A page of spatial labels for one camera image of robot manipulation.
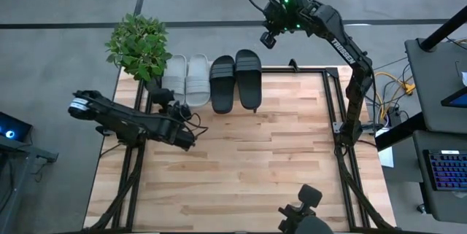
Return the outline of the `grey slide sandal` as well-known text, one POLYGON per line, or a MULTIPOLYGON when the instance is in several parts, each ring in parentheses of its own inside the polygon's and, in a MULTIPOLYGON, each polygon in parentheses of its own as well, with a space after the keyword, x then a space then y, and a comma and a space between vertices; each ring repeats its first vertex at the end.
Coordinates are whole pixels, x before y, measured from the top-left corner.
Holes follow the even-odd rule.
POLYGON ((188 64, 184 55, 173 55, 166 62, 166 69, 161 77, 161 87, 173 91, 174 100, 185 103, 185 78, 188 64))
POLYGON ((185 79, 185 101, 190 107, 200 107, 209 102, 209 61, 203 54, 193 55, 188 62, 185 79))

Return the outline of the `black slide sandal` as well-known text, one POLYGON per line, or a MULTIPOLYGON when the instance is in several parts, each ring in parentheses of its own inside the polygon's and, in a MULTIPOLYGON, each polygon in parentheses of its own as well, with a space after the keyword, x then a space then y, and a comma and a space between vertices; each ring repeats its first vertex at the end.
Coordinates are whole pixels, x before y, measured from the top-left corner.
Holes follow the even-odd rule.
POLYGON ((209 83, 211 89, 212 108, 217 114, 227 114, 234 103, 234 59, 230 55, 222 55, 211 65, 209 83))
POLYGON ((262 102, 262 65, 252 50, 236 53, 235 77, 239 98, 245 109, 257 111, 262 102))

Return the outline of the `green plant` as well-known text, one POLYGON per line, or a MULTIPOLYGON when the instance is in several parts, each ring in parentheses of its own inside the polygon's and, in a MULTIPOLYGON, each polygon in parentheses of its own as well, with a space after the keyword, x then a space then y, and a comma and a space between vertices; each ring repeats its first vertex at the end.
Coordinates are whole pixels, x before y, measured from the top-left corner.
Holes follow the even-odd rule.
POLYGON ((172 54, 167 50, 165 23, 157 18, 127 14, 105 43, 106 62, 122 68, 149 92, 161 88, 161 78, 172 54))

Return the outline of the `wooden shelf black metal legs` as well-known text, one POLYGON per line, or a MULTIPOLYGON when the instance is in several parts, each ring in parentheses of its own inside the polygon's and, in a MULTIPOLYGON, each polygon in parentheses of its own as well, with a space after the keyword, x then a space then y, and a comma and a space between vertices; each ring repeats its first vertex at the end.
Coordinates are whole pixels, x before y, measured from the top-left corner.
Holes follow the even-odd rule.
POLYGON ((245 52, 238 52, 235 58, 222 55, 213 62, 202 54, 189 59, 174 55, 166 62, 162 88, 171 93, 171 100, 182 105, 211 103, 217 114, 232 110, 237 91, 241 105, 256 112, 262 104, 262 65, 255 53, 245 52))

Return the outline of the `black metal stand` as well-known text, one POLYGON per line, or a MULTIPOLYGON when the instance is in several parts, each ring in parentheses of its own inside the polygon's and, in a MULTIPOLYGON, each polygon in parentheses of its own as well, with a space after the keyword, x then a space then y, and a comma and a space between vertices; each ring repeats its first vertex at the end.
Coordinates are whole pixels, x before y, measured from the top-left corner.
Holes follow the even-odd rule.
POLYGON ((32 143, 22 143, 0 136, 0 182, 4 170, 9 171, 9 187, 5 196, 0 197, 0 234, 9 234, 12 229, 20 207, 20 199, 26 188, 26 178, 37 158, 54 163, 58 159, 58 153, 34 147, 32 143))

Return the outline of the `black computer blue light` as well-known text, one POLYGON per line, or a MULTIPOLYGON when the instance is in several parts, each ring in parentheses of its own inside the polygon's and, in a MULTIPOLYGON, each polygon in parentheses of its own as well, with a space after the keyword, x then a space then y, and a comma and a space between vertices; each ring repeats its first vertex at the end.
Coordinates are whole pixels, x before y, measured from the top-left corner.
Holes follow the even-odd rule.
POLYGON ((25 143, 32 128, 27 122, 0 112, 0 136, 25 143))

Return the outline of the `black pole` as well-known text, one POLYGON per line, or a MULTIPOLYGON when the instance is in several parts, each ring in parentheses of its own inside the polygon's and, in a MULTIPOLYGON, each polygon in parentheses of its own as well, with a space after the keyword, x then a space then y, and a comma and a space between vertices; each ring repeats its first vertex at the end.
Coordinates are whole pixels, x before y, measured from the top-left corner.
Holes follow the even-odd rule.
POLYGON ((465 5, 461 11, 457 12, 440 28, 435 30, 428 38, 422 41, 419 41, 418 45, 420 49, 422 49, 425 52, 431 52, 438 43, 440 43, 443 39, 446 39, 451 33, 456 31, 459 27, 461 27, 466 22, 467 22, 467 5, 465 5))

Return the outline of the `black slanted beam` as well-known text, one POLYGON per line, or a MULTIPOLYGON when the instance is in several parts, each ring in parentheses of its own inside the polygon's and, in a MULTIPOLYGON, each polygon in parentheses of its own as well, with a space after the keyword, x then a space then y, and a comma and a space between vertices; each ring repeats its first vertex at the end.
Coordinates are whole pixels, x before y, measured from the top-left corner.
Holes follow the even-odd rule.
POLYGON ((375 143, 378 151, 382 151, 392 145, 403 141, 410 137, 416 130, 425 130, 425 120, 423 113, 420 112, 413 117, 410 117, 401 124, 391 128, 375 138, 375 143))

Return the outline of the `grey desk top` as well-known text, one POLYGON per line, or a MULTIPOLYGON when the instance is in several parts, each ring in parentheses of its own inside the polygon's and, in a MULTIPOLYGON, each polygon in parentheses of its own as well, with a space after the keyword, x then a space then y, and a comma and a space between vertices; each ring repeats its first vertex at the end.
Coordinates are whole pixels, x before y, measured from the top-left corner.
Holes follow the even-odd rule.
POLYGON ((435 191, 422 153, 426 149, 467 151, 467 136, 418 130, 412 138, 422 175, 421 188, 426 211, 441 222, 467 224, 467 192, 435 191))
POLYGON ((404 42, 429 131, 467 134, 467 108, 442 106, 441 101, 463 89, 462 73, 467 72, 467 49, 441 42, 426 52, 416 39, 404 42))

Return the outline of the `white paper sheet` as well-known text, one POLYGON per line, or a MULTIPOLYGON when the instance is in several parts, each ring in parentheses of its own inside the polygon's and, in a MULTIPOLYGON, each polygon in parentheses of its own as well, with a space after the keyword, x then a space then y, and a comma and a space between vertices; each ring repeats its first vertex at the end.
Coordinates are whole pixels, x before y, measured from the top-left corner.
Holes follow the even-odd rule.
MULTIPOLYGON (((388 132, 389 128, 381 128, 376 132, 376 136, 380 136, 381 134, 388 132)), ((394 158, 393 158, 393 148, 388 147, 383 150, 378 151, 379 161, 381 166, 393 168, 394 167, 394 158)))

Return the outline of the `black monitor blue screen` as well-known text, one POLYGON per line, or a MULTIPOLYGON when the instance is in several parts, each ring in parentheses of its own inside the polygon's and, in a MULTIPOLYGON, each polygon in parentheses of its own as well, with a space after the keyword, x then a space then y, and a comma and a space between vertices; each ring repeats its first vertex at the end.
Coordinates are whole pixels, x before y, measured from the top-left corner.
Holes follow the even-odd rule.
POLYGON ((467 87, 449 95, 441 101, 442 106, 467 109, 467 87))

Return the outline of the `black backlit keyboard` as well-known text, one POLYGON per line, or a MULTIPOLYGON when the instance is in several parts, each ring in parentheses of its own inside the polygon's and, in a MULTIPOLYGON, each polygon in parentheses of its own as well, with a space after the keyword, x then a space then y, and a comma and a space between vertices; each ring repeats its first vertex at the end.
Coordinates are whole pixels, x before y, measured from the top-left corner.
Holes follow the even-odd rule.
POLYGON ((435 191, 467 192, 467 151, 422 151, 435 191))

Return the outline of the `black aluminium rig frame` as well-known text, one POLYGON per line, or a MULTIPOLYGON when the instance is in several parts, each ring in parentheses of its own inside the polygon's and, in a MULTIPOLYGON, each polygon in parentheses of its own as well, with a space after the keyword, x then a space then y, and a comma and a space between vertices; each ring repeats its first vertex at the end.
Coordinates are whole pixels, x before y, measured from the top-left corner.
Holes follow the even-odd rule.
POLYGON ((372 226, 348 181, 393 224, 371 137, 350 149, 335 143, 350 75, 346 66, 267 66, 256 112, 239 101, 227 114, 194 109, 198 139, 188 151, 155 141, 129 151, 108 137, 84 228, 97 229, 131 171, 135 186, 104 227, 108 233, 275 233, 278 208, 298 205, 303 184, 323 194, 317 214, 334 231, 372 226))

